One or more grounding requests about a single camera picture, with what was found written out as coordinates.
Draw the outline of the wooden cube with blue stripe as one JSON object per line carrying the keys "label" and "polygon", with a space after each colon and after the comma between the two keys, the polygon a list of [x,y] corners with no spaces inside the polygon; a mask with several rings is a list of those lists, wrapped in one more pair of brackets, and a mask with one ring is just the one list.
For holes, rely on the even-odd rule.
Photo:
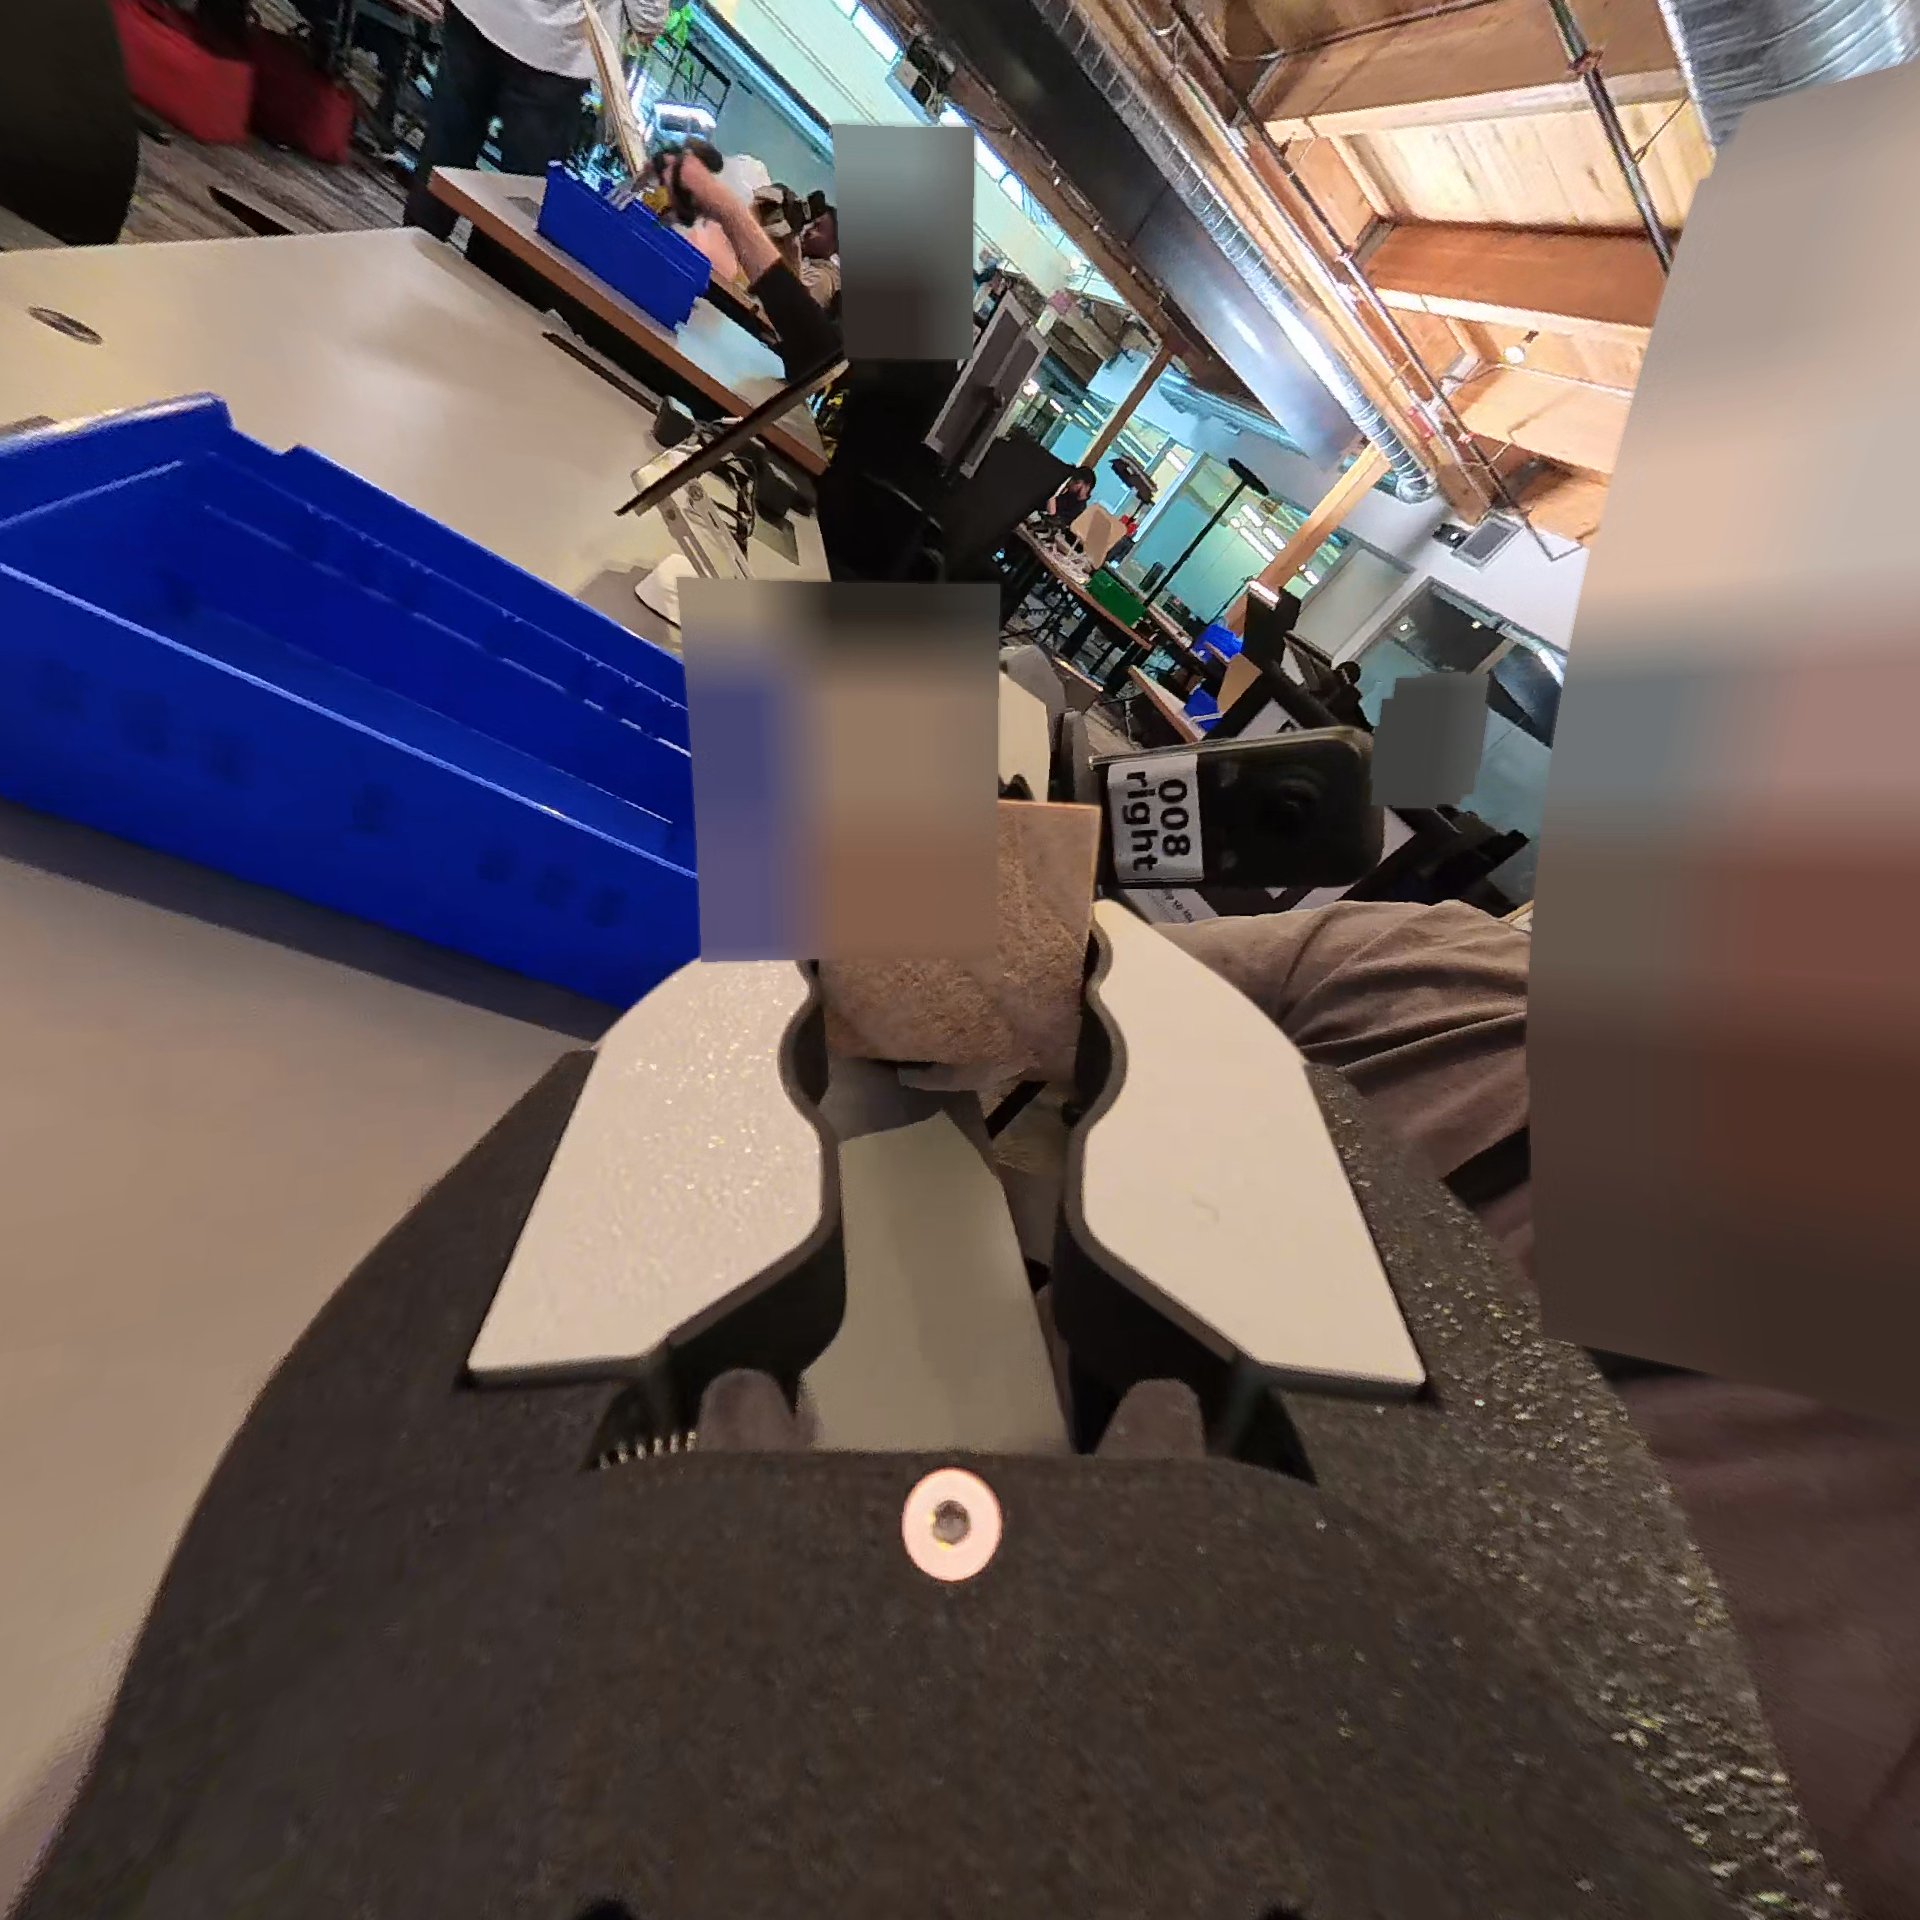
{"label": "wooden cube with blue stripe", "polygon": [[1068,1076],[1080,1029],[1098,814],[997,804],[997,905],[980,956],[821,964],[832,1055],[912,1085],[986,1090]]}

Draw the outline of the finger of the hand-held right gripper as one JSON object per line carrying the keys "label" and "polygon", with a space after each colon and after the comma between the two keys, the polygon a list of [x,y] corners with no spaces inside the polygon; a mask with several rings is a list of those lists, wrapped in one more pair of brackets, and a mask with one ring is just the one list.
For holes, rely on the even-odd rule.
{"label": "finger of the hand-held right gripper", "polygon": [[999,676],[999,799],[1057,804],[1070,799],[1060,777],[1065,707],[1016,679]]}
{"label": "finger of the hand-held right gripper", "polygon": [[972,1093],[832,1083],[847,1303],[808,1369],[826,1452],[1065,1454],[1068,1417]]}

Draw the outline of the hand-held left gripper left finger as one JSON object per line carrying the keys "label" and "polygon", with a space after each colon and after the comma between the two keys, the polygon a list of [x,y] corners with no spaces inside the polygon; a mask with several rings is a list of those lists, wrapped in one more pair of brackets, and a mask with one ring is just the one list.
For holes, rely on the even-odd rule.
{"label": "hand-held left gripper left finger", "polygon": [[801,962],[689,962],[598,1042],[465,1373],[615,1383],[692,1428],[726,1373],[801,1379],[845,1303],[824,1006]]}

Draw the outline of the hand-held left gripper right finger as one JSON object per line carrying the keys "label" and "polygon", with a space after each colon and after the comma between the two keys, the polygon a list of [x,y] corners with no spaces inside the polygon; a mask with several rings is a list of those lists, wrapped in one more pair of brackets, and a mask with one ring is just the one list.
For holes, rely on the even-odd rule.
{"label": "hand-held left gripper right finger", "polygon": [[1054,1324],[1082,1439],[1172,1381],[1214,1455],[1304,1460],[1288,1389],[1424,1393],[1303,1054],[1120,902],[1094,905],[1071,1105]]}

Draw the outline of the wooden table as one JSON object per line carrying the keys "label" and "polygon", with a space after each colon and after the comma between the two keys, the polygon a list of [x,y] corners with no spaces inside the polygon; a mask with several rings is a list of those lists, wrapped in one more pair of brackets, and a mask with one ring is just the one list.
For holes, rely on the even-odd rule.
{"label": "wooden table", "polygon": [[544,181],[473,170],[436,170],[434,198],[516,257],[558,295],[593,313],[663,375],[696,390],[725,417],[742,417],[783,383],[780,353],[759,342],[709,300],[696,300],[679,326],[663,326],[615,285],[590,273],[537,230]]}

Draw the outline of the person's dark clothing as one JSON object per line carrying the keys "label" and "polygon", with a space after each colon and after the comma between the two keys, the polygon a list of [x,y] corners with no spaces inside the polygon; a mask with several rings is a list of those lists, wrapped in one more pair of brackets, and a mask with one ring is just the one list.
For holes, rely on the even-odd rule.
{"label": "person's dark clothing", "polygon": [[1592,1354],[1717,1574],[1857,1916],[1917,1916],[1917,1428]]}

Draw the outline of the silver ventilation duct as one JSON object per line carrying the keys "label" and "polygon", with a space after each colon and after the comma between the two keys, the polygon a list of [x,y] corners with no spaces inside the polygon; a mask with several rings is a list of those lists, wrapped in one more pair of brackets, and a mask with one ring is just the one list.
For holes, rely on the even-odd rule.
{"label": "silver ventilation duct", "polygon": [[1244,227],[1199,222],[1197,228],[1218,257],[1210,292],[1201,295],[1201,329],[1236,382],[1319,463],[1329,463],[1350,442],[1366,442],[1383,455],[1398,500],[1438,500],[1433,457],[1390,423],[1304,295],[1288,289]]}
{"label": "silver ventilation duct", "polygon": [[1658,12],[1717,153],[1751,105],[1917,60],[1916,3],[1661,3]]}

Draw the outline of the blue plastic bin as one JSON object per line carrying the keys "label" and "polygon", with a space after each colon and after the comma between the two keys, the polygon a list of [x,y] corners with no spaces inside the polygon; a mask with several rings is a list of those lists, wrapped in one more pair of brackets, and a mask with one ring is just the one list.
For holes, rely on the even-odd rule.
{"label": "blue plastic bin", "polygon": [[680,329],[706,298],[712,265],[677,228],[638,201],[617,203],[610,189],[553,161],[535,228],[553,250],[620,292],[665,329]]}
{"label": "blue plastic bin", "polygon": [[4,435],[2,789],[593,1001],[700,954],[680,661],[214,396]]}

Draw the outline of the black computer monitor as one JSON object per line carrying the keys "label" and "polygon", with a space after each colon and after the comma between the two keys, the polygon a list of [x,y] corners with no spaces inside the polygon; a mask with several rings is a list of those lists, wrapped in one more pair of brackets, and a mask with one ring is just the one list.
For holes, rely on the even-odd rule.
{"label": "black computer monitor", "polygon": [[974,475],[1046,356],[1046,337],[1016,300],[999,300],[925,446],[945,475]]}

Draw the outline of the red container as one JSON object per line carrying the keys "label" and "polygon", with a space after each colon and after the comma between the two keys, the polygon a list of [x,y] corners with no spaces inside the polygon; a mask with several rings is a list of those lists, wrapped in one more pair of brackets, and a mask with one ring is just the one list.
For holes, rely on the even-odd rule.
{"label": "red container", "polygon": [[278,149],[324,165],[351,153],[354,95],[300,36],[249,27],[249,130]]}
{"label": "red container", "polygon": [[204,10],[166,3],[110,12],[138,109],[205,147],[249,141],[256,74],[244,23],[228,33]]}

